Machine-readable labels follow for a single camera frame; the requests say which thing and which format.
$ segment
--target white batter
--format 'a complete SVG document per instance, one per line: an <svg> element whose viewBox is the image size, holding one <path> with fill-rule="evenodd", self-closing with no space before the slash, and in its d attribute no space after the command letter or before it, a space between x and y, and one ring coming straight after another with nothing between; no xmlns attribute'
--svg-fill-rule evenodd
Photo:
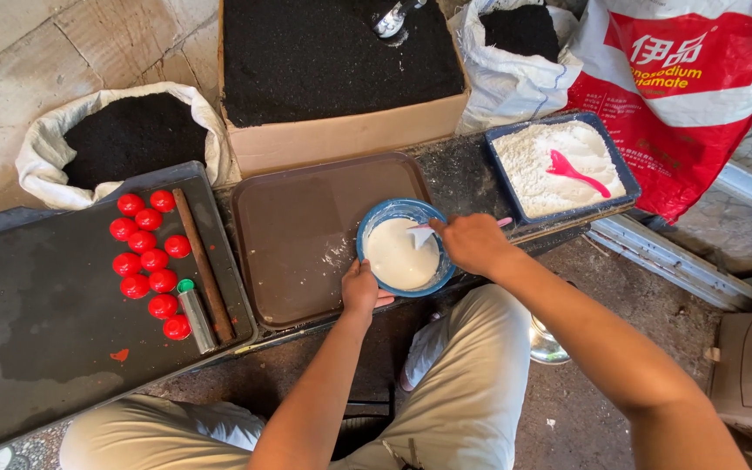
<svg viewBox="0 0 752 470"><path fill-rule="evenodd" d="M565 155L577 171L605 185L611 192L609 199L626 194L605 141L596 129L583 122L534 124L515 134L499 137L492 145L529 218L606 200L584 181L547 173L552 164L550 150Z"/></svg>
<svg viewBox="0 0 752 470"><path fill-rule="evenodd" d="M433 235L419 250L407 229L420 225L411 219L392 218L377 225L364 240L364 257L373 274L394 289L416 289L428 283L440 265L440 248Z"/></svg>

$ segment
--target white sack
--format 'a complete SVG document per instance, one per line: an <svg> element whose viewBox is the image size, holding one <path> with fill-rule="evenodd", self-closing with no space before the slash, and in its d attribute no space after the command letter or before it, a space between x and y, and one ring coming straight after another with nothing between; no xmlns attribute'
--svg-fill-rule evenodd
<svg viewBox="0 0 752 470"><path fill-rule="evenodd" d="M573 13L547 7L562 48L558 64L539 55L526 57L485 45L486 29L479 16L529 4L542 1L472 0L449 20L472 86L457 134L538 119L567 104L567 89L582 68L566 47L578 26Z"/></svg>
<svg viewBox="0 0 752 470"><path fill-rule="evenodd" d="M16 158L19 186L52 209L85 209L117 189L122 181L100 183L94 191L66 186L63 173L77 152L63 136L84 117L102 110L107 104L129 96L169 93L189 104L197 124L208 130L205 137L205 173L211 185L224 181L231 165L225 124L199 91L173 82L147 84L126 90L101 90L72 101L38 118L28 128Z"/></svg>

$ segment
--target person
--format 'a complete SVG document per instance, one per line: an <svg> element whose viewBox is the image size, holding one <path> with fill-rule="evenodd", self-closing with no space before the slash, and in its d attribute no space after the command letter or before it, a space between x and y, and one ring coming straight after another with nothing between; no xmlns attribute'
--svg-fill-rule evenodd
<svg viewBox="0 0 752 470"><path fill-rule="evenodd" d="M412 438L428 470L509 470L530 364L530 313L629 420L638 469L747 468L705 394L662 349L510 245L491 216L430 225L455 264L493 283L417 333L400 374L412 391L373 443L330 462L373 308L393 300L364 260L343 278L341 317L265 426L229 403L133 395L74 420L60 452L63 469L399 470L385 443L415 463Z"/></svg>

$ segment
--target red paint stain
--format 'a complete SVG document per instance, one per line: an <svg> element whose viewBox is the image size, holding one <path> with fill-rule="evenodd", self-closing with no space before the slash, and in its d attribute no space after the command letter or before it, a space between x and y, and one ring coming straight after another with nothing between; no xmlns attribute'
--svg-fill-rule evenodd
<svg viewBox="0 0 752 470"><path fill-rule="evenodd" d="M126 357L130 355L129 349L121 349L120 351L116 353L110 353L110 357L115 360L119 360L121 362L124 362L126 360Z"/></svg>

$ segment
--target white spatula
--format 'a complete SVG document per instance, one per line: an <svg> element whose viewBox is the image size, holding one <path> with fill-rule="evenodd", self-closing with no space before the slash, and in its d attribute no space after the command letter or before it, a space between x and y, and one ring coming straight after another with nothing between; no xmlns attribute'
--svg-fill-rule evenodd
<svg viewBox="0 0 752 470"><path fill-rule="evenodd" d="M512 222L512 218L500 219L498 220L498 227L504 227L510 222ZM408 228L407 231L413 235L413 249L419 250L422 248L425 240L428 240L433 233L433 228L429 224L423 223L416 227Z"/></svg>

